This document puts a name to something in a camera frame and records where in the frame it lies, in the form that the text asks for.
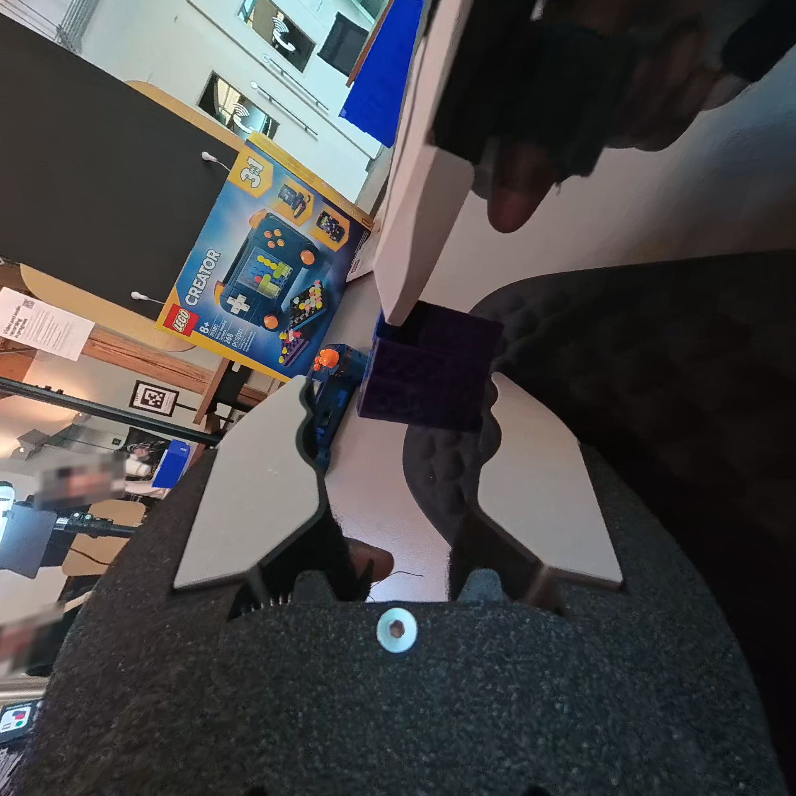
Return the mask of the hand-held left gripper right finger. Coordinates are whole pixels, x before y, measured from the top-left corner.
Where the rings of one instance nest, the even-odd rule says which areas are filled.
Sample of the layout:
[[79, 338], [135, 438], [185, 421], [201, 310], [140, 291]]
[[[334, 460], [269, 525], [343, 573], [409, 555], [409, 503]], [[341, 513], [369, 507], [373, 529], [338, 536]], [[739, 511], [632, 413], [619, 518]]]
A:
[[491, 381], [500, 442], [478, 477], [484, 519], [536, 558], [541, 575], [620, 588], [622, 569], [577, 438], [505, 374]]

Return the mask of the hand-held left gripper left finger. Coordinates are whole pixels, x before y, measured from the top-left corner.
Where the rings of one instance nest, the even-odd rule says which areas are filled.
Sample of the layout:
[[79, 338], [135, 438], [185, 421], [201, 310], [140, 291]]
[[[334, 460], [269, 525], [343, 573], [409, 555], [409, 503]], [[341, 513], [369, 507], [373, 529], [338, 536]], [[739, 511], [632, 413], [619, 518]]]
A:
[[313, 382], [299, 375], [240, 419], [216, 448], [175, 590], [241, 582], [329, 508], [314, 463]]

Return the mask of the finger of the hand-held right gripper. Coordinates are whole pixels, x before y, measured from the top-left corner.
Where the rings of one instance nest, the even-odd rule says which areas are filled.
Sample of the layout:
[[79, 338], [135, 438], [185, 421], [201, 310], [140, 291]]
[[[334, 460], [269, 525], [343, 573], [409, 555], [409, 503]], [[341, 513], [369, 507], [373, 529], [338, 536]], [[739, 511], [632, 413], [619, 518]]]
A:
[[471, 190], [473, 165], [433, 143], [432, 128], [472, 1], [427, 4], [404, 92], [373, 254], [387, 324], [400, 326], [421, 297]]

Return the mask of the blue and purple brick assembly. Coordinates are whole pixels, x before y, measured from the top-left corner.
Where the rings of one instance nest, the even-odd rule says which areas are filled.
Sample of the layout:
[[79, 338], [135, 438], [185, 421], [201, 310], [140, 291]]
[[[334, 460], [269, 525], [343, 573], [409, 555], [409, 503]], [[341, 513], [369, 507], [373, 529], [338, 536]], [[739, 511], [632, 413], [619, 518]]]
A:
[[419, 301], [402, 325], [379, 313], [357, 413], [450, 432], [481, 429], [502, 323]]

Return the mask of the person's left hand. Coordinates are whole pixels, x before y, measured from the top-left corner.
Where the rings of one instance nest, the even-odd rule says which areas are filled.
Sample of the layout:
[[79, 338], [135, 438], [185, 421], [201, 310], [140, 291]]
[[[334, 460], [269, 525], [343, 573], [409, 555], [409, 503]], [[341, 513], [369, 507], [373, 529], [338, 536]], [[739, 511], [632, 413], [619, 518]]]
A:
[[358, 579], [381, 582], [393, 573], [395, 561], [388, 550], [350, 537], [345, 542]]

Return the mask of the person's right hand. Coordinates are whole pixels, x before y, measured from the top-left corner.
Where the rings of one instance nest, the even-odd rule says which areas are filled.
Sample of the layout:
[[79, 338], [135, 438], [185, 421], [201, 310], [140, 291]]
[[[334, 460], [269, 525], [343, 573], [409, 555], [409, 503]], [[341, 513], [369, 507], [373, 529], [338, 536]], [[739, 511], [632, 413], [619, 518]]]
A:
[[605, 149], [661, 151], [759, 80], [770, 67], [748, 23], [765, 5], [550, 2], [523, 22], [517, 81], [487, 136], [490, 225], [517, 231]]

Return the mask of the brick instruction booklet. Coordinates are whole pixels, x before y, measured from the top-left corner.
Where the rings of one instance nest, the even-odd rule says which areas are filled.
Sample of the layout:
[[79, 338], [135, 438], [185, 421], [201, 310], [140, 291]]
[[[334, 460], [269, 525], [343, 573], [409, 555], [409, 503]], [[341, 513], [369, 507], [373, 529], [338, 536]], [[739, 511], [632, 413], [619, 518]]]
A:
[[383, 220], [381, 215], [375, 217], [372, 228], [367, 235], [364, 235], [354, 253], [351, 266], [346, 275], [346, 283], [352, 282], [363, 275], [370, 274], [374, 269], [376, 250], [381, 240], [381, 228]]

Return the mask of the dark blue brick game console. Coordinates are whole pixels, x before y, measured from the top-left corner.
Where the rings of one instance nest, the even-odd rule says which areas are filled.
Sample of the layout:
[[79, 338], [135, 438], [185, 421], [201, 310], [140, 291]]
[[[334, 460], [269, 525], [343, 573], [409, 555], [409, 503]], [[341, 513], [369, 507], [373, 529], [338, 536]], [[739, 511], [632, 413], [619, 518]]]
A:
[[367, 362], [366, 354], [342, 343], [327, 345], [313, 360], [309, 376], [314, 385], [315, 463], [322, 472], [329, 468], [334, 437], [363, 381]]

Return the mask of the framed black white marker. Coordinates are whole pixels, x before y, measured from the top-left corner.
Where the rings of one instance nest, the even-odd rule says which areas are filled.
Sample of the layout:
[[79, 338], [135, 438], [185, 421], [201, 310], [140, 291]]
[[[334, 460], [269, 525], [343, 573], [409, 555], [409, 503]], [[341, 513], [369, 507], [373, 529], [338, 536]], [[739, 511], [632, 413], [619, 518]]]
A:
[[137, 380], [134, 383], [128, 407], [163, 417], [171, 417], [179, 396], [180, 393], [177, 390]]

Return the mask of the black metal pole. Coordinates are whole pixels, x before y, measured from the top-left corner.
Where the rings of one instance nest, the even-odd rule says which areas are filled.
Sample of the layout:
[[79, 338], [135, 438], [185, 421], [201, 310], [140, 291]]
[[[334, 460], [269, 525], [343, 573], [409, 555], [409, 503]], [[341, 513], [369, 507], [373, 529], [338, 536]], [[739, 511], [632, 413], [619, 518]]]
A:
[[83, 400], [64, 393], [54, 392], [36, 385], [11, 380], [1, 377], [1, 393], [11, 396], [20, 396], [25, 399], [46, 403], [59, 408], [85, 413], [90, 416], [109, 420], [115, 423], [126, 424], [154, 434], [169, 435], [174, 439], [185, 442], [197, 443], [206, 447], [216, 447], [224, 438], [221, 432], [200, 432], [192, 427], [184, 427], [167, 422], [159, 417], [147, 417], [132, 412], [130, 409], [118, 409], [102, 403]]
[[96, 517], [88, 512], [72, 512], [60, 515], [53, 524], [53, 530], [73, 535], [82, 533], [91, 538], [129, 539], [137, 531], [137, 528], [116, 524], [110, 519]]

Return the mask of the black quilted wrist rest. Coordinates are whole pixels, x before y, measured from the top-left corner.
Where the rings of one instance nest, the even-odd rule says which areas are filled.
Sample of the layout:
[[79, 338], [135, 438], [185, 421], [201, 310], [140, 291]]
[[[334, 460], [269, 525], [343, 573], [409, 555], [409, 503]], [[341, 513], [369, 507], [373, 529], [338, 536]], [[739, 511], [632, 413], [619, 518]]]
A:
[[794, 620], [794, 250], [546, 274], [470, 313], [492, 368], [597, 449], [731, 624]]

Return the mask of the brick set box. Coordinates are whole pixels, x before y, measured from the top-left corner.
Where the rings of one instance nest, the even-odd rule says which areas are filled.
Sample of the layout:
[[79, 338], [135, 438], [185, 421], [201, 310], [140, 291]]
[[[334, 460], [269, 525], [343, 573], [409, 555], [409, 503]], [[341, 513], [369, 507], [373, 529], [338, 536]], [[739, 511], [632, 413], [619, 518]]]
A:
[[252, 133], [155, 325], [283, 382], [308, 374], [372, 227], [360, 208]]

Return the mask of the white paper notice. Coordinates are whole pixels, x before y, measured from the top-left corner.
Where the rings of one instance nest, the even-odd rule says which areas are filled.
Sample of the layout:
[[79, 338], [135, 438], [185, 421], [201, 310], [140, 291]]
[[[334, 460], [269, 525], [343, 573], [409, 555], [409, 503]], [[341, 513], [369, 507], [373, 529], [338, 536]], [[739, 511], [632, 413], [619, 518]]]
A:
[[94, 327], [93, 321], [19, 291], [1, 290], [1, 336], [6, 340], [75, 362]]

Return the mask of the black wood-rimmed panel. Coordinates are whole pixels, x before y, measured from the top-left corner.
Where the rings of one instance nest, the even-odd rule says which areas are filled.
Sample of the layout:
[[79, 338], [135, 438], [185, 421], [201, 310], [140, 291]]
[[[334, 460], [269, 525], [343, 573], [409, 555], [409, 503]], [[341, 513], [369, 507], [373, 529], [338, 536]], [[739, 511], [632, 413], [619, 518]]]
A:
[[2, 15], [1, 249], [23, 289], [166, 353], [166, 301], [243, 143]]

